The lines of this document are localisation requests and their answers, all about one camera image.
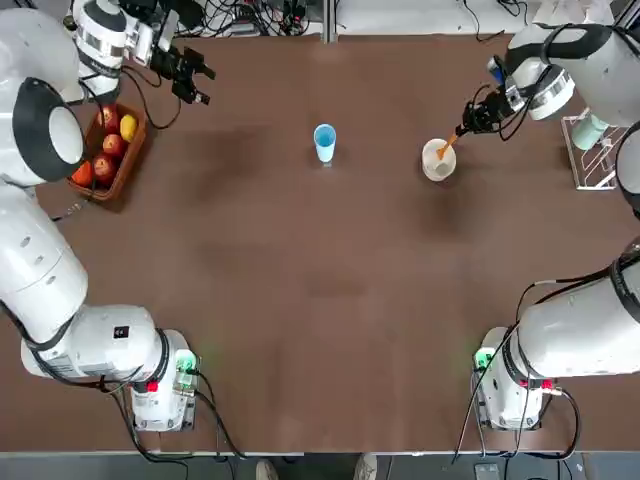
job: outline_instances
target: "wooden basket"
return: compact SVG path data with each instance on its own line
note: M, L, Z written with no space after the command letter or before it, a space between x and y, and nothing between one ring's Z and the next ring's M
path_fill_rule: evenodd
M77 192L80 192L82 195L91 197L93 200L96 200L98 202L113 200L117 198L118 195L120 195L122 187L124 187L124 183L129 177L129 174L133 169L133 165L138 159L140 149L142 148L144 139L147 136L147 118L145 115L120 103L116 104L116 111L118 112L119 118L122 118L127 114L133 116L138 121L138 127L136 129L135 135L133 136L133 140L129 144L129 147L124 154L124 158L120 162L120 167L116 172L116 176L113 179L113 182L111 183L111 187L107 189L100 186L99 184L96 184L95 190L93 190L92 192L91 188L81 187L73 180L71 180L71 178L67 179L67 182L69 183L69 185L71 185L71 188L73 188ZM85 142L88 150L87 153L89 155L97 155L102 150L102 141L104 140L105 132L100 124L98 124L98 115L93 118L91 125L89 126L89 130L87 130L87 134L85 136Z

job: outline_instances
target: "white rack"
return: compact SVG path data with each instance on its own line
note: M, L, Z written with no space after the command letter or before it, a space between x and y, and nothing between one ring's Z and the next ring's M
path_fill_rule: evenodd
M609 127L592 149L580 150L571 141L571 131L588 113L589 109L586 108L580 115L562 117L562 133L569 152L573 179L578 190L613 190L617 185L615 147L627 129Z

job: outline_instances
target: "red apple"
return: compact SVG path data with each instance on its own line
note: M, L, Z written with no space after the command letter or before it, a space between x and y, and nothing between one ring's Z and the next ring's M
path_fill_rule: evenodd
M124 153L127 151L128 145L129 144L125 142L120 135L117 133L110 133L104 137L102 150L104 150L104 153L111 155L112 157L122 158L124 157Z
M115 104L103 107L102 113L104 114L105 131L107 133L118 133L120 118L118 117L118 110ZM102 115L100 115L100 112L98 112L97 122L98 125L102 126Z
M96 180L105 187L110 187L111 182L113 182L116 176L116 163L111 156L100 152L98 156L93 159L93 171L96 174Z

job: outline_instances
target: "shoe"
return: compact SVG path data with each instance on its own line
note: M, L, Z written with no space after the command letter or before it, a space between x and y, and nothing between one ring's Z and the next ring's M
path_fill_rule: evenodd
M269 460L260 460L256 464L256 480L278 480L278 472L273 463Z
M378 473L378 458L373 453L360 455L353 480L375 480Z

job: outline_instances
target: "blue cup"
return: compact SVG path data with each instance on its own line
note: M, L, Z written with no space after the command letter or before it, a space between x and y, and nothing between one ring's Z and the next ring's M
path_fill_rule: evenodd
M327 123L318 125L313 132L313 141L316 144L318 159L322 163L331 162L336 148L336 130Z

